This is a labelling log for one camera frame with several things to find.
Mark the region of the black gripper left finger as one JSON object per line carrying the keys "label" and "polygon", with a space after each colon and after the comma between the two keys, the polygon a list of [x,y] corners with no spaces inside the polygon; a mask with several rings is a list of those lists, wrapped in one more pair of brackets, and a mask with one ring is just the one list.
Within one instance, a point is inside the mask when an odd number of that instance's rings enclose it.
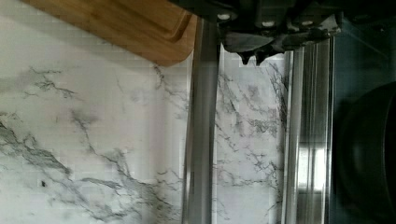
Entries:
{"label": "black gripper left finger", "polygon": [[243,65],[247,65],[251,57],[255,57],[256,64],[260,65],[269,56],[262,49],[273,41],[272,37],[237,32],[228,32],[222,36],[222,45],[225,50],[236,53]]}

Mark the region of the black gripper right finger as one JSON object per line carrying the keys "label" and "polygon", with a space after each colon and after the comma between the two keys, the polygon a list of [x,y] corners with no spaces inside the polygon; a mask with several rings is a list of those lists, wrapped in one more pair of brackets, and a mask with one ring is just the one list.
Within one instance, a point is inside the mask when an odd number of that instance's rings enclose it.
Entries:
{"label": "black gripper right finger", "polygon": [[281,34],[275,40],[254,51],[256,64],[260,65],[265,59],[293,51],[301,47],[317,44],[330,39],[342,31],[342,15],[332,14],[319,25],[309,27],[297,33]]}

